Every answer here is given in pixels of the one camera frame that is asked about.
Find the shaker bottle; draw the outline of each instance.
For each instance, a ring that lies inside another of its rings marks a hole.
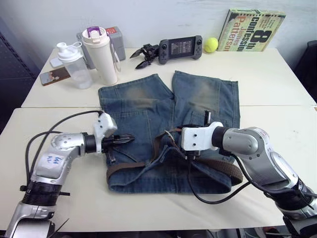
[[[62,61],[76,87],[86,89],[93,84],[93,81],[83,55],[78,50],[79,47],[81,47],[81,42],[76,42],[70,46],[64,42],[58,43],[58,59]]]
[[[112,54],[110,51],[110,38],[102,27],[93,26],[83,31],[83,43],[105,85],[117,83]]]

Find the tennis ball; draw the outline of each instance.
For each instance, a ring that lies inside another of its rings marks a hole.
[[[204,44],[204,50],[207,53],[212,53],[218,48],[218,40],[215,37],[210,37]]]

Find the smartphone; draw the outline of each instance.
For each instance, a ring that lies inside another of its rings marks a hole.
[[[57,68],[50,72],[40,74],[40,79],[43,86],[56,83],[69,77],[70,75],[65,67]]]

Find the book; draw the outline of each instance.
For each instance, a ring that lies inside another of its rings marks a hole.
[[[286,14],[283,11],[231,8],[219,38],[218,51],[263,51]]]

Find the jeans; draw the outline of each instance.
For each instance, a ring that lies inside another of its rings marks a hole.
[[[115,134],[133,134],[131,143],[115,147],[106,157],[108,167],[119,163],[145,162],[142,168],[114,173],[109,189],[122,193],[191,193],[187,182],[187,161],[180,158],[169,139],[161,141],[158,159],[151,162],[153,142],[164,130],[185,124],[204,125],[205,110],[212,121],[239,128],[238,82],[190,75],[176,71],[171,92],[157,74],[99,89],[102,109],[118,125]],[[180,147],[180,134],[172,132]],[[218,151],[202,151],[201,158],[226,160]],[[198,193],[226,193],[230,178],[206,165],[192,162],[191,181]]]

